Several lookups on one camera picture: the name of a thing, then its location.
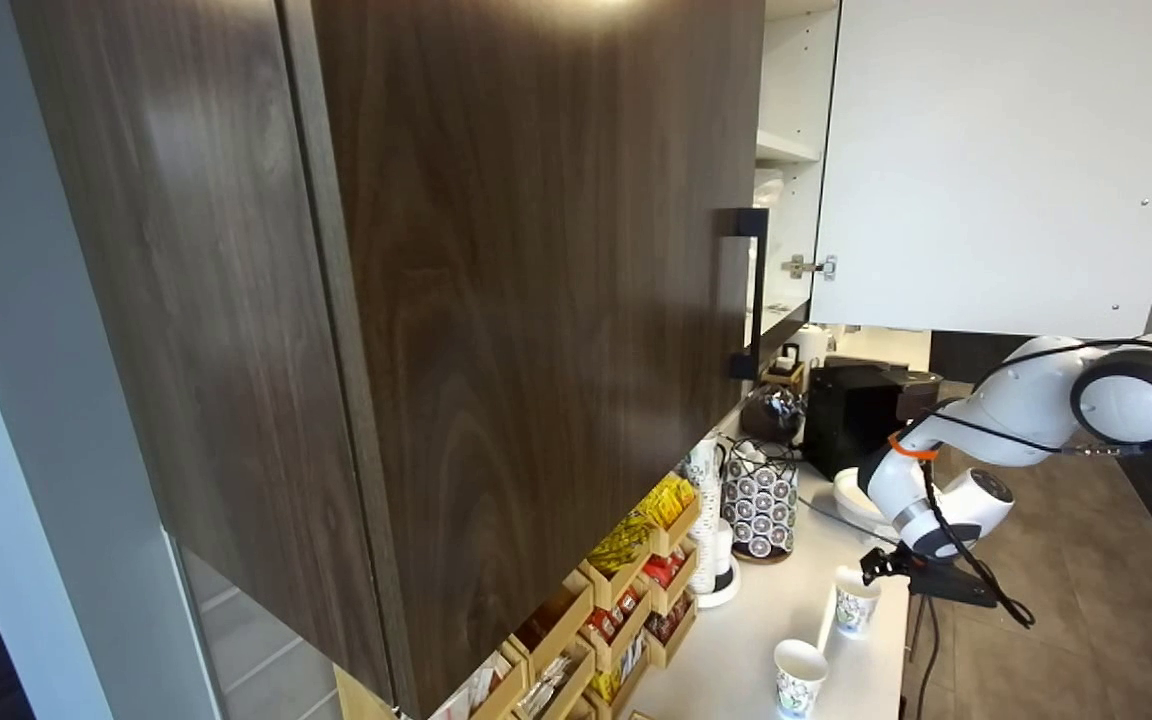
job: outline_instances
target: kitchen counter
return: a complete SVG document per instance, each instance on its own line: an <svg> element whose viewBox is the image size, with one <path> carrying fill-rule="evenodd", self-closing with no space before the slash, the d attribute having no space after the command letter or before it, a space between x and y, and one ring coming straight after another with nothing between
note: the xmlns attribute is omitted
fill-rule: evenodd
<svg viewBox="0 0 1152 720"><path fill-rule="evenodd" d="M801 496L826 490L803 470ZM693 634L668 668L642 675L626 715L653 720L758 720L776 715L776 640L826 634L832 572L880 541L795 503L791 556L779 564L741 564L741 591L724 607L700 613ZM826 640L826 680L814 720L896 720L909 624L909 580L880 580L883 595L866 640Z"/></svg>

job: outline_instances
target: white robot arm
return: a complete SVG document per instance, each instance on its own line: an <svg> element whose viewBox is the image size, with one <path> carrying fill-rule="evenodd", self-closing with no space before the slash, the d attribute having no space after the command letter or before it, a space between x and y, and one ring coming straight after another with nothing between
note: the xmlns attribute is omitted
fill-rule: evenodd
<svg viewBox="0 0 1152 720"><path fill-rule="evenodd" d="M984 541L1012 496L980 467L933 488L925 451L948 445L980 465L1028 467L1063 451L1075 428L1110 448L1152 448L1152 337L1028 340L973 394L900 431L860 467L860 488L915 556L948 561Z"/></svg>

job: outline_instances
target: paper cup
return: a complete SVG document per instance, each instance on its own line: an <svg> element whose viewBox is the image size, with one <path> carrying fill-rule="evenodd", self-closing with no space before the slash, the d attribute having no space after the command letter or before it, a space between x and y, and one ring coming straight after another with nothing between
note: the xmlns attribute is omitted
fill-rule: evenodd
<svg viewBox="0 0 1152 720"><path fill-rule="evenodd" d="M864 640L871 613L880 607L880 587L864 582L857 567L832 572L832 632L847 640Z"/></svg>
<svg viewBox="0 0 1152 720"><path fill-rule="evenodd" d="M776 643L776 715L806 720L814 713L826 659L814 643L779 640Z"/></svg>

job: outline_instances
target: dark wood grain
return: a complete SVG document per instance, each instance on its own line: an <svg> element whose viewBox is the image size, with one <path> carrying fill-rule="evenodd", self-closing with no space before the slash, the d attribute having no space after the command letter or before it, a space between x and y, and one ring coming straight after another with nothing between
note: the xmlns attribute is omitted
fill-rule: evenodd
<svg viewBox="0 0 1152 720"><path fill-rule="evenodd" d="M715 211L746 205L758 2L315 0L315 29L424 713L734 401Z"/></svg>
<svg viewBox="0 0 1152 720"><path fill-rule="evenodd" d="M393 691L276 2L17 24L165 524Z"/></svg>

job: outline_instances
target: white cabinet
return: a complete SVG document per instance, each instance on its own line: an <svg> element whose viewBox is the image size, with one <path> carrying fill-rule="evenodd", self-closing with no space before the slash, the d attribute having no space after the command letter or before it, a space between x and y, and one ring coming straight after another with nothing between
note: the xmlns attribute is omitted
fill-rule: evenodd
<svg viewBox="0 0 1152 720"><path fill-rule="evenodd" d="M764 327L795 311L811 282L788 262L814 243L832 52L836 0L769 0L755 137L755 205L769 206Z"/></svg>
<svg viewBox="0 0 1152 720"><path fill-rule="evenodd" d="M764 98L784 130L791 112L769 83ZM814 275L811 320L1138 333L1152 0L847 0L823 167L814 260L832 254L836 275ZM814 218L806 199L779 205L784 235ZM784 275L769 282L771 301L791 292Z"/></svg>

